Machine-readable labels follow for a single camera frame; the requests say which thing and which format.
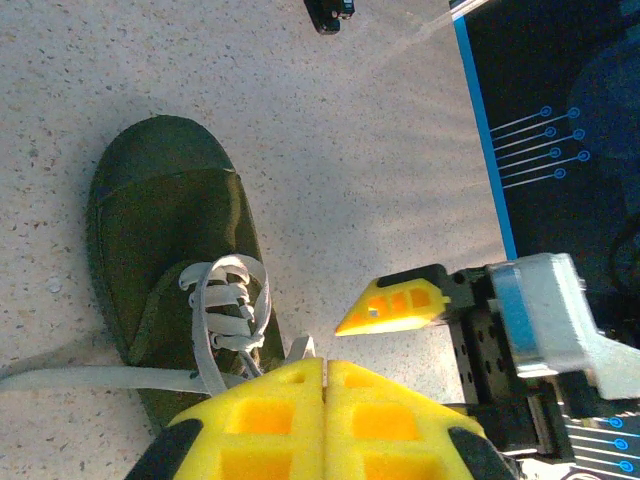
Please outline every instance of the yellow foam tip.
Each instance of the yellow foam tip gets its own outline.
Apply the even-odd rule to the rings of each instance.
[[[417,330],[446,310],[448,297],[424,279],[379,288],[374,280],[336,329],[336,336]]]
[[[348,362],[327,381],[301,360],[182,412],[203,428],[174,480],[472,480],[448,430],[473,419]]]

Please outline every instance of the yellow foam pad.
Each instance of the yellow foam pad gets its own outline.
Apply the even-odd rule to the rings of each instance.
[[[349,362],[301,360],[192,407],[176,480],[472,480],[448,429],[473,419]]]
[[[347,312],[336,336],[416,330],[442,315],[449,302],[422,278],[382,288],[374,280]]]

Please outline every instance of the green canvas shoe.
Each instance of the green canvas shoe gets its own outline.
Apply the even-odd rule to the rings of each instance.
[[[95,291],[127,365],[193,370],[206,377],[194,357],[198,328],[204,328],[198,337],[207,347],[204,361],[215,361],[213,368],[217,364],[223,373],[250,377],[252,370],[269,371],[282,363],[278,324],[264,298],[268,285],[255,305],[248,303],[260,287],[248,283],[248,273],[255,276],[261,267],[243,264],[243,259],[260,260],[249,204],[229,157],[205,128],[160,116],[121,133],[98,165],[87,219]],[[209,268],[229,254],[252,258],[235,256],[223,261],[222,270]],[[229,278],[220,277],[220,271]],[[198,283],[202,275],[207,277]],[[197,298],[189,288],[196,283]],[[238,301],[225,300],[224,288],[216,285],[235,289]],[[203,294],[208,287],[211,292]],[[213,298],[221,294],[222,300]],[[219,335],[208,337],[206,327],[194,324],[190,301]],[[258,319],[261,315],[266,320]],[[139,393],[156,430],[205,398],[162,390]]]

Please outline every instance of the silver metal block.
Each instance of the silver metal block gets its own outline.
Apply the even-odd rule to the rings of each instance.
[[[598,333],[567,254],[539,254],[489,267],[520,377],[586,371],[600,396],[640,397],[640,351]]]

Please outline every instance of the blue circle icon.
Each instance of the blue circle icon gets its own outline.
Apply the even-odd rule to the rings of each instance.
[[[618,450],[628,450],[629,449],[629,444],[626,442],[626,440],[623,440],[622,438],[616,438],[613,441],[613,444],[615,445],[615,447]]]
[[[620,470],[622,470],[623,472],[627,472],[627,473],[633,472],[633,465],[631,464],[631,462],[627,462],[626,460],[623,460],[618,464],[618,466],[620,467]]]
[[[613,428],[622,428],[624,425],[624,422],[622,421],[621,418],[611,417],[609,419],[609,425],[611,425]]]

